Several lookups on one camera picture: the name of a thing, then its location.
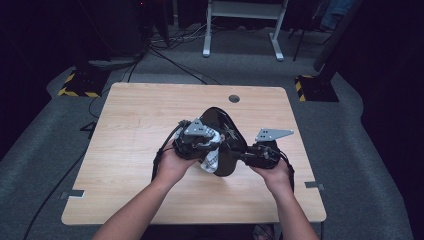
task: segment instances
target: person's right hand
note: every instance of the person's right hand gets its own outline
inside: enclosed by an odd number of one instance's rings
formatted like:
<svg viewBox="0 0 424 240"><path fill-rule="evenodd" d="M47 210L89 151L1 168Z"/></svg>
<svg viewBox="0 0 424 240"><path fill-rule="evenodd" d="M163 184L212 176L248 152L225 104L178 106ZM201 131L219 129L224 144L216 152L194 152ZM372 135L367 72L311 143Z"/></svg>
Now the person's right hand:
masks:
<svg viewBox="0 0 424 240"><path fill-rule="evenodd" d="M290 186L289 168L284 160L281 159L273 169L250 168L264 178L266 186L273 195L293 193Z"/></svg>

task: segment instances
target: hand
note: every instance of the hand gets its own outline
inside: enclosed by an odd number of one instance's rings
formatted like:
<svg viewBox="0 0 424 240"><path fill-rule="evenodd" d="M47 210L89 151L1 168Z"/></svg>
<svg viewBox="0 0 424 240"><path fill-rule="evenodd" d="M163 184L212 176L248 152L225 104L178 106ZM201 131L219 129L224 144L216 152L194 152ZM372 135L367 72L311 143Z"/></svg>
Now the hand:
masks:
<svg viewBox="0 0 424 240"><path fill-rule="evenodd" d="M169 141L164 148L165 151L162 154L158 173L155 178L155 180L158 179L158 181L163 181L170 186L173 186L180 181L184 177L187 169L198 160L185 160L180 158L175 153L175 150L172 147L172 142L173 140Z"/></svg>
<svg viewBox="0 0 424 240"><path fill-rule="evenodd" d="M290 186L289 168L283 160L280 160L273 169L250 168L264 178L266 186L273 195L293 192Z"/></svg>

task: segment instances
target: gray carpet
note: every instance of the gray carpet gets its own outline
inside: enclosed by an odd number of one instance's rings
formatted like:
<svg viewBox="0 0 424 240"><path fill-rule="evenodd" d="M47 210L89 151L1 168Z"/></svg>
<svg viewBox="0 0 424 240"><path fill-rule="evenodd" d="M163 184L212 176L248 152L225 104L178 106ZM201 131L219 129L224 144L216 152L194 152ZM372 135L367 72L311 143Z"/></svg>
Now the gray carpet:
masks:
<svg viewBox="0 0 424 240"><path fill-rule="evenodd" d="M299 38L279 42L284 62L277 62L269 42L269 29L254 33L218 32L212 37L211 56L202 57L203 39L185 43L162 54L189 66L208 84L279 86L286 89L316 180L323 184L327 211L324 239L413 239L409 222L393 180L360 116L362 102L355 90L336 75L332 85L339 103L300 102L294 77L317 75L313 62L328 35L307 33L297 61L292 61ZM72 69L52 79L47 90L52 100L34 119L0 162L0 239L22 239L43 200L89 144L80 128L96 121L89 113L91 98L57 96ZM105 90L120 81L125 70L111 73ZM128 80L128 72L122 81ZM168 61L147 54L131 82L202 84ZM91 112L99 115L107 98L96 99ZM28 239L90 239L98 226L66 226L60 199L76 179L79 165L70 172L40 212ZM314 224L319 232L320 225Z"/></svg>

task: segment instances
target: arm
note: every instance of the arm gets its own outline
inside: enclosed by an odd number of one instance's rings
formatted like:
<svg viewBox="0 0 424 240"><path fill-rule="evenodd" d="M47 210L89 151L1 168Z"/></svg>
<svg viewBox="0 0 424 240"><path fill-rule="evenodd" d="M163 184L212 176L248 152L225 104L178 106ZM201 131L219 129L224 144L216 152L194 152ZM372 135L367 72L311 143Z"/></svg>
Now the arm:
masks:
<svg viewBox="0 0 424 240"><path fill-rule="evenodd" d="M318 239L293 194L286 163L280 161L273 169L254 167L252 169L264 178L266 186L277 203L278 218L284 239Z"/></svg>
<svg viewBox="0 0 424 240"><path fill-rule="evenodd" d="M174 149L165 151L156 178L107 220L93 239L140 239L168 192L195 162L181 159Z"/></svg>

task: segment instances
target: table top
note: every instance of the table top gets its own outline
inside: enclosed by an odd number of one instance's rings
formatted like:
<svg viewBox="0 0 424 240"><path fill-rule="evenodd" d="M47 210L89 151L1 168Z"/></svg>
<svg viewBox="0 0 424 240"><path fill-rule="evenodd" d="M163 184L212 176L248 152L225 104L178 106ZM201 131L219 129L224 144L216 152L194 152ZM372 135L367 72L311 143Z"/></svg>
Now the table top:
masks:
<svg viewBox="0 0 424 240"><path fill-rule="evenodd" d="M229 101L230 95L240 98ZM279 87L115 83L97 123L62 215L68 225L103 224L150 183L153 159L178 122L210 107L226 111L248 145L261 128L294 130L278 139L295 173L295 195L311 222L326 212L287 94ZM195 163L171 189L153 224L271 223L277 208L263 179L242 161L228 177Z"/></svg>

